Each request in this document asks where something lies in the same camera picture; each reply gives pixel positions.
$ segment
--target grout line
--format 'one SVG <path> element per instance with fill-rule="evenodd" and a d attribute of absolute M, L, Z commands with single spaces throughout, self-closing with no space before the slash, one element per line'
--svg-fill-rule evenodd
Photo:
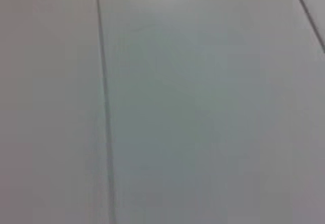
<path fill-rule="evenodd" d="M 96 0 L 97 5 L 97 19 L 98 19 L 98 33 L 100 43 L 100 55 L 103 73 L 103 88 L 104 88 L 104 103 L 105 103 L 105 125 L 106 125 L 106 148 L 107 148 L 107 170 L 108 170 L 108 224 L 117 224 L 115 212 L 115 186 L 114 186 L 114 167 L 113 167 L 113 147 L 112 147 L 112 132 L 110 122 L 110 110 L 108 101 L 108 79 L 107 79 L 107 60 L 104 47 L 104 33 L 102 24 L 102 9 L 100 0 Z"/>
<path fill-rule="evenodd" d="M 309 21 L 309 23 L 310 23 L 310 25 L 311 25 L 317 39 L 318 39 L 318 41 L 319 41 L 319 44 L 320 44 L 323 52 L 325 53 L 325 41 L 322 38 L 322 36 L 321 36 L 321 34 L 320 34 L 319 30 L 318 30 L 318 27 L 317 27 L 312 15 L 310 14 L 310 12 L 308 10 L 308 7 L 307 7 L 305 1 L 304 0 L 299 0 L 299 2 L 300 2 L 301 6 L 304 9 L 304 12 L 305 12 L 305 14 L 306 14 L 306 16 L 308 18 L 308 21 Z"/>

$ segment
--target white wall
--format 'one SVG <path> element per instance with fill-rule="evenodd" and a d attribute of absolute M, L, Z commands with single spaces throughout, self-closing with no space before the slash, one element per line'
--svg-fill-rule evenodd
<path fill-rule="evenodd" d="M 0 222 L 107 223 L 95 0 L 0 0 Z"/>
<path fill-rule="evenodd" d="M 118 223 L 323 222 L 325 60 L 298 0 L 101 6 Z"/>

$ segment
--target gray line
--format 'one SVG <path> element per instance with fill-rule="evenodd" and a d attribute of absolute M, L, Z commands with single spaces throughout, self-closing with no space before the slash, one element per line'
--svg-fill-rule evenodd
<path fill-rule="evenodd" d="M 107 79 L 107 60 L 105 56 L 104 47 L 104 33 L 102 24 L 102 9 L 100 0 L 96 0 L 97 4 L 97 18 L 98 18 L 98 32 L 100 42 L 100 53 L 103 70 L 103 88 L 104 88 L 104 103 L 105 103 L 105 120 L 106 120 L 106 148 L 107 148 L 107 168 L 108 168 L 108 216 L 109 224 L 117 224 L 115 213 L 115 187 L 114 187 L 114 167 L 113 167 L 113 148 L 112 148 L 112 132 L 110 124 L 110 111 L 108 101 L 108 79 Z"/>
<path fill-rule="evenodd" d="M 320 34 L 320 32 L 319 32 L 319 29 L 318 29 L 318 27 L 317 27 L 317 25 L 316 25 L 316 23 L 315 23 L 315 21 L 314 21 L 312 15 L 310 14 L 310 12 L 309 12 L 309 10 L 308 10 L 308 7 L 307 7 L 307 5 L 306 5 L 306 3 L 305 3 L 305 1 L 304 1 L 304 0 L 299 0 L 299 2 L 300 2 L 301 6 L 302 6 L 303 9 L 304 9 L 304 12 L 305 12 L 305 14 L 306 14 L 306 16 L 307 16 L 307 18 L 308 18 L 308 21 L 310 22 L 310 25 L 311 25 L 311 27 L 312 27 L 312 29 L 313 29 L 313 31 L 314 31 L 314 33 L 315 33 L 315 35 L 316 35 L 318 41 L 319 41 L 319 44 L 320 44 L 320 46 L 321 46 L 323 52 L 325 53 L 325 41 L 324 41 L 324 39 L 322 38 L 322 36 L 321 36 L 321 34 Z"/>

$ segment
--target white panel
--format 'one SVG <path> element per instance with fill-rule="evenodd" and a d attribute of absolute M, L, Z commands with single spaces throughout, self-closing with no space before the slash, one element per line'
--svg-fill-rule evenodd
<path fill-rule="evenodd" d="M 0 0 L 0 15 L 0 223 L 107 223 L 95 0 Z"/>
<path fill-rule="evenodd" d="M 319 223 L 325 60 L 298 0 L 101 6 L 118 223 Z"/>

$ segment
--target seam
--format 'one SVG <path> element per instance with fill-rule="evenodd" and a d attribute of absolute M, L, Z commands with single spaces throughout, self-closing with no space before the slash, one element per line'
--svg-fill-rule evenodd
<path fill-rule="evenodd" d="M 97 7 L 97 21 L 98 21 L 98 35 L 100 46 L 100 59 L 102 63 L 102 75 L 103 75 L 103 88 L 104 88 L 104 105 L 105 105 L 105 125 L 106 125 L 106 150 L 107 150 L 107 170 L 108 170 L 108 218 L 109 224 L 117 224 L 116 221 L 116 197 L 115 197 L 115 184 L 114 184 L 114 167 L 113 167 L 113 147 L 112 147 L 112 132 L 111 132 L 111 115 L 109 110 L 108 100 L 108 70 L 107 59 L 105 55 L 104 47 L 104 32 L 102 24 L 102 9 L 100 0 L 96 1 Z"/>
<path fill-rule="evenodd" d="M 316 37 L 317 37 L 317 40 L 318 40 L 323 52 L 325 53 L 325 40 L 322 38 L 322 36 L 321 36 L 321 34 L 319 32 L 317 24 L 315 23 L 315 20 L 313 19 L 311 13 L 309 12 L 305 0 L 298 0 L 298 1 L 300 2 L 302 8 L 304 9 L 304 12 L 305 12 L 305 14 L 307 16 L 307 19 L 308 19 L 308 21 L 309 21 L 309 23 L 310 23 Z"/>

